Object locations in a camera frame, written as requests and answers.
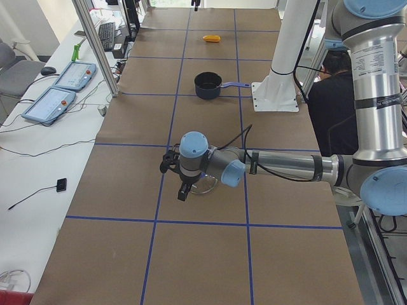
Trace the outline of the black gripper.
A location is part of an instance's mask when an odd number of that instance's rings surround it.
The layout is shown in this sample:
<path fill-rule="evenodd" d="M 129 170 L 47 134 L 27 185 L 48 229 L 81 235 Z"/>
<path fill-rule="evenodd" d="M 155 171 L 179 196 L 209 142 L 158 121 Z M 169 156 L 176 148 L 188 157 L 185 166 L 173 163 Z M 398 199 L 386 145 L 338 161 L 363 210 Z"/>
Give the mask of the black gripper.
<path fill-rule="evenodd" d="M 177 152 L 175 149 L 169 149 L 162 157 L 160 163 L 160 171 L 166 173 L 168 170 L 179 175 L 183 182 L 178 190 L 177 199 L 180 201 L 186 201 L 188 194 L 191 191 L 192 184 L 199 181 L 202 176 L 202 160 L 207 152 L 196 152 L 192 150 L 181 149 Z"/>

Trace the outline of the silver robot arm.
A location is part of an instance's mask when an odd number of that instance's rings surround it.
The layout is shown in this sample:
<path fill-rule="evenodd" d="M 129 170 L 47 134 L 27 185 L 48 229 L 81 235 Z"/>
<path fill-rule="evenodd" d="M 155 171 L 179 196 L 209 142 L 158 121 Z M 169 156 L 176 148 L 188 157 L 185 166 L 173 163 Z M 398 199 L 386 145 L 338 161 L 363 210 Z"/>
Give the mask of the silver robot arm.
<path fill-rule="evenodd" d="M 181 180 L 185 200 L 204 175 L 236 187 L 245 174 L 291 182 L 327 182 L 380 214 L 406 213 L 406 147 L 399 87 L 397 35 L 406 26 L 405 1 L 329 1 L 324 46 L 350 56 L 350 75 L 317 106 L 329 144 L 343 135 L 348 151 L 310 153 L 316 144 L 308 104 L 297 104 L 291 76 L 316 14 L 318 2 L 289 1 L 267 77 L 252 86 L 260 126 L 221 147 L 197 131 L 181 132 L 160 171 Z"/>

